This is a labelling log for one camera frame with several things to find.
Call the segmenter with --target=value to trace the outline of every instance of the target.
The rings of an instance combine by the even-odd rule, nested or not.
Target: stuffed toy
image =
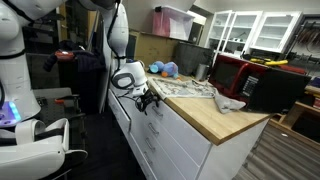
[[[164,65],[161,72],[162,77],[173,77],[175,79],[179,78],[178,66],[174,62],[168,62]]]
[[[149,71],[151,73],[161,73],[163,70],[164,64],[161,61],[156,61],[149,66]]]

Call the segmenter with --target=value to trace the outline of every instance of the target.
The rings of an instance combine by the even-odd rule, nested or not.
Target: white robot
[[[86,158],[85,151],[69,150],[67,119],[47,128],[35,119],[24,121],[36,115],[40,107],[31,90],[21,27],[64,1],[0,0],[0,127],[16,126],[14,133],[0,129],[0,179],[54,178],[68,171],[64,169],[68,168],[68,156]],[[104,18],[107,42],[118,60],[112,84],[140,97],[138,109],[144,111],[153,95],[141,63],[126,63],[128,22],[123,5],[114,0],[79,1],[90,10],[100,11]]]

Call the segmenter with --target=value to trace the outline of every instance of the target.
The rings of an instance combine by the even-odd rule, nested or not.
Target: microwave
[[[288,112],[311,77],[219,54],[209,82],[248,111]]]

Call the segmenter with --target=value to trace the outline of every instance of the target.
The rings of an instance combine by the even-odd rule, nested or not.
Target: cabinet door
[[[223,47],[223,39],[226,38],[226,32],[228,31],[229,21],[232,15],[232,11],[221,11],[215,13],[213,21],[210,27],[209,36],[206,42],[206,47],[215,51],[215,57],[220,47]]]
[[[247,51],[252,40],[254,29],[256,29],[261,18],[262,11],[236,12],[230,23],[230,28],[224,46],[223,53],[240,58],[243,51]]]
[[[251,48],[281,53],[301,12],[267,12],[261,21]]]

